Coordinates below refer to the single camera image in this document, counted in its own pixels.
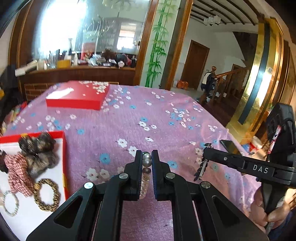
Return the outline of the wooden framed mirror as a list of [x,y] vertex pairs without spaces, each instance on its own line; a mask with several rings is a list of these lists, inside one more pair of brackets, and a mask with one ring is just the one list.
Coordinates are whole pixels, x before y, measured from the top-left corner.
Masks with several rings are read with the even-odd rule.
[[157,1],[25,1],[16,14],[8,63],[106,50],[126,54],[141,70]]

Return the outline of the red open gift box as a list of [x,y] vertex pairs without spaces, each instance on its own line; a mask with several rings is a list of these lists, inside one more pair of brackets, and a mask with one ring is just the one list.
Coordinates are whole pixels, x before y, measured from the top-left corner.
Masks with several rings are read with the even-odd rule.
[[29,234],[69,198],[62,131],[1,137],[1,229],[9,240]]

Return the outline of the wooden dresser counter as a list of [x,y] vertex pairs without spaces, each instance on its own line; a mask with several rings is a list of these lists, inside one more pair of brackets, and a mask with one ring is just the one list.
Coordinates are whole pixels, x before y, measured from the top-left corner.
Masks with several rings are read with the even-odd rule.
[[18,87],[26,101],[40,96],[54,84],[69,80],[107,81],[122,85],[138,85],[136,69],[130,67],[76,66],[49,70],[34,70],[17,78]]

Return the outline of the black spiky hair clip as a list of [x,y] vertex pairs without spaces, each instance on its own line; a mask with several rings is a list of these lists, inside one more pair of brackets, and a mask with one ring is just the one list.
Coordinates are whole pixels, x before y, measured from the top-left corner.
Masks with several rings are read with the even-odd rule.
[[204,172],[206,171],[209,159],[204,157],[204,152],[209,148],[212,148],[212,144],[211,143],[206,143],[205,148],[203,150],[203,156],[202,156],[202,159],[201,159],[201,164],[200,164],[199,168],[197,169],[196,173],[194,174],[194,176],[195,176],[194,181],[201,180]]

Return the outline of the red plaid scrunchie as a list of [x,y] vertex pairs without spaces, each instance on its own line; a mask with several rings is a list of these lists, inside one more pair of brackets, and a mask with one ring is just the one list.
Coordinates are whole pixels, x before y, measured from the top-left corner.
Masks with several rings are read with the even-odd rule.
[[8,168],[8,182],[13,194],[22,193],[25,197],[33,195],[34,187],[27,173],[27,161],[21,153],[5,155],[4,162]]

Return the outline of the wooden door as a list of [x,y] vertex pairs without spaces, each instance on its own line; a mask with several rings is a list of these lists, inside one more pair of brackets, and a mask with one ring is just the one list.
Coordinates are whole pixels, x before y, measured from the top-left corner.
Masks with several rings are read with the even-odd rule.
[[197,90],[208,58],[209,48],[191,40],[181,80],[188,83],[189,88]]

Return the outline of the dark organza scrunchie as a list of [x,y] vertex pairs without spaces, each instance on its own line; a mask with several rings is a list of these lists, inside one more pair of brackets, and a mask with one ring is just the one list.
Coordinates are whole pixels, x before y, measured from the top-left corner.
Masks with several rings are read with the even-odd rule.
[[21,137],[18,144],[28,165],[27,173],[33,179],[47,169],[54,168],[59,162],[54,153],[56,141],[48,132],[42,132],[37,137]]

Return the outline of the pink floral bedspread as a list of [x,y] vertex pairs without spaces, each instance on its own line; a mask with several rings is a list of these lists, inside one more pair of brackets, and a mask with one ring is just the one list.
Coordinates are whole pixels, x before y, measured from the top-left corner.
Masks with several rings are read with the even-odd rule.
[[[67,181],[72,195],[87,181],[101,184],[122,173],[137,150],[158,150],[172,172],[194,180],[206,143],[224,150],[220,140],[238,142],[194,99],[140,86],[111,85],[101,110],[49,108],[54,85],[26,106],[4,136],[63,131],[67,141]],[[209,162],[203,179],[249,216],[255,178]],[[124,202],[120,240],[174,240],[171,203],[157,202],[152,180],[146,197]]]

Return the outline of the black smartphone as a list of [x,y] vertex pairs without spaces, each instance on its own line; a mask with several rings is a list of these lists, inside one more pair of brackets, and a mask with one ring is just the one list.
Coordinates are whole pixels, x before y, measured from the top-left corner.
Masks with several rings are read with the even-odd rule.
[[234,142],[230,140],[220,140],[221,145],[231,154],[241,154]]

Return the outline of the bamboo painted glass panel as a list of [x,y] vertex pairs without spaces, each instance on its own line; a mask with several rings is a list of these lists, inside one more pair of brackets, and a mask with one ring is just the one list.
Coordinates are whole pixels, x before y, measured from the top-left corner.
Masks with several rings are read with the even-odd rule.
[[140,85],[158,88],[164,73],[180,0],[159,1],[154,17]]

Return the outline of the wooden stair railing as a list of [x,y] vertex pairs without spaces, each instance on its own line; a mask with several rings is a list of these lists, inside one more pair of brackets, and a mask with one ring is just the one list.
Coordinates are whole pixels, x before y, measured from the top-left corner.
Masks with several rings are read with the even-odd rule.
[[206,84],[202,84],[202,96],[198,99],[201,105],[220,107],[234,113],[246,87],[249,69],[233,64],[230,71],[221,74],[210,74]]

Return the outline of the red gift box lid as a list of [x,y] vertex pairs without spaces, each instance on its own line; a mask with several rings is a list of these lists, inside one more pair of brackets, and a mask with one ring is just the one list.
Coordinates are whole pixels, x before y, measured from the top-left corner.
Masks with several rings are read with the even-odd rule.
[[100,110],[110,90],[108,82],[68,81],[46,97],[48,107]]

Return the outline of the yellow box on dresser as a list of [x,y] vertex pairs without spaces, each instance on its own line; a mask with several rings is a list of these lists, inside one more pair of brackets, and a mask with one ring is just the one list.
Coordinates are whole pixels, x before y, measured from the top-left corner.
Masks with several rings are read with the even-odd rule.
[[71,60],[58,60],[57,61],[57,68],[69,68],[71,67]]

